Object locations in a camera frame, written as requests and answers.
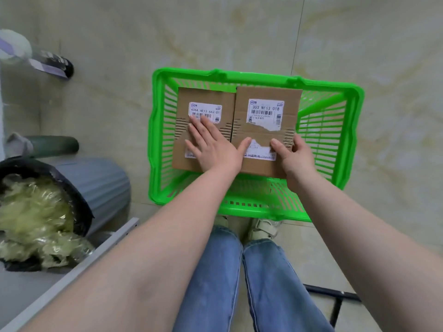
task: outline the plastic wrap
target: plastic wrap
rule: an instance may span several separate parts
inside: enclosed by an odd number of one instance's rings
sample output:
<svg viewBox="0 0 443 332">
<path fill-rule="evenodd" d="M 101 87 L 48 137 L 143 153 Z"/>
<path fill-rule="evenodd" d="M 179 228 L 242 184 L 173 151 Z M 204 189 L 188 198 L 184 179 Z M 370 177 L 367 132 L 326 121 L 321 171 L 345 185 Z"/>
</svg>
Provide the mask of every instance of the plastic wrap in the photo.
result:
<svg viewBox="0 0 443 332">
<path fill-rule="evenodd" d="M 25 261 L 37 257 L 43 268 L 82 261 L 94 247 L 74 234 L 75 217 L 67 195 L 51 178 L 3 178 L 1 198 L 0 258 Z"/>
</svg>

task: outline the person's left hand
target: person's left hand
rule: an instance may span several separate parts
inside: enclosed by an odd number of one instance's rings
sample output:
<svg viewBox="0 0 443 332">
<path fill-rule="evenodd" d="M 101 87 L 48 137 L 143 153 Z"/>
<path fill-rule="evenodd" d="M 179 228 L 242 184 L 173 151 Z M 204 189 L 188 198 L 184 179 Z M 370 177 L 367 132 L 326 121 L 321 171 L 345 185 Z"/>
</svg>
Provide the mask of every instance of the person's left hand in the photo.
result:
<svg viewBox="0 0 443 332">
<path fill-rule="evenodd" d="M 244 139 L 236 149 L 207 117 L 202 116 L 200 122 L 196 117 L 191 116 L 191 122 L 189 132 L 194 136 L 198 148 L 189 140 L 185 142 L 197 158 L 203 172 L 220 167 L 231 168 L 235 174 L 239 173 L 243 156 L 251 144 L 251 138 Z"/>
</svg>

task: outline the blue jeans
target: blue jeans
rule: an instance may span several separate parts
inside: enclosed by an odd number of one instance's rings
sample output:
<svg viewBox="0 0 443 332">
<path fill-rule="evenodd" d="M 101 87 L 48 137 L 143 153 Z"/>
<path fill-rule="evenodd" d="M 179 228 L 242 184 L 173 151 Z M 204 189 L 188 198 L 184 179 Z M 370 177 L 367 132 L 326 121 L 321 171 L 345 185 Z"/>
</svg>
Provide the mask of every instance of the blue jeans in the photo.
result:
<svg viewBox="0 0 443 332">
<path fill-rule="evenodd" d="M 240 263 L 256 332 L 333 331 L 272 240 L 245 248 L 226 227 L 214 226 L 175 321 L 174 332 L 228 332 L 234 315 Z"/>
</svg>

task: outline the ribbed trash can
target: ribbed trash can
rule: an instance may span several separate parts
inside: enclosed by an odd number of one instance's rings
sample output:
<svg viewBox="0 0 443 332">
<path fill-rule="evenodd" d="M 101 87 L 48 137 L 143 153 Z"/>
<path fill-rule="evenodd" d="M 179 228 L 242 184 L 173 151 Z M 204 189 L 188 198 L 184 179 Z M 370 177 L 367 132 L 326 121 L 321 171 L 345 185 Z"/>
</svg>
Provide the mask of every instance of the ribbed trash can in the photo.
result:
<svg viewBox="0 0 443 332">
<path fill-rule="evenodd" d="M 87 233 L 111 220 L 131 201 L 131 184 L 126 173 L 106 158 L 70 158 L 48 161 L 80 192 L 94 218 Z"/>
</svg>

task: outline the white label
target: white label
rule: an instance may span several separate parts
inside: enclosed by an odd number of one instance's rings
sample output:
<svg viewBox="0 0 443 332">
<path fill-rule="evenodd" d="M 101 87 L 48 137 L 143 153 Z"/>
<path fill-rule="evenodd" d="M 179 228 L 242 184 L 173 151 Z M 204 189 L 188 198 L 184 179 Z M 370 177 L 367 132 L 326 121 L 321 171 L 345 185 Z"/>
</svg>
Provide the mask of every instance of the white label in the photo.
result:
<svg viewBox="0 0 443 332">
<path fill-rule="evenodd" d="M 185 150 L 185 158 L 196 158 L 196 157 L 194 156 L 194 154 L 192 153 L 191 150 L 186 149 Z"/>
<path fill-rule="evenodd" d="M 283 107 L 284 101 L 249 99 L 246 122 L 262 126 L 269 131 L 280 130 Z"/>
<path fill-rule="evenodd" d="M 277 154 L 271 147 L 261 146 L 256 140 L 251 141 L 251 145 L 246 150 L 246 158 L 264 159 L 266 161 L 275 161 Z"/>
<path fill-rule="evenodd" d="M 204 104 L 204 103 L 189 103 L 189 116 L 194 115 L 200 120 L 200 116 L 206 116 L 212 123 L 220 123 L 221 120 L 221 105 Z"/>
</svg>

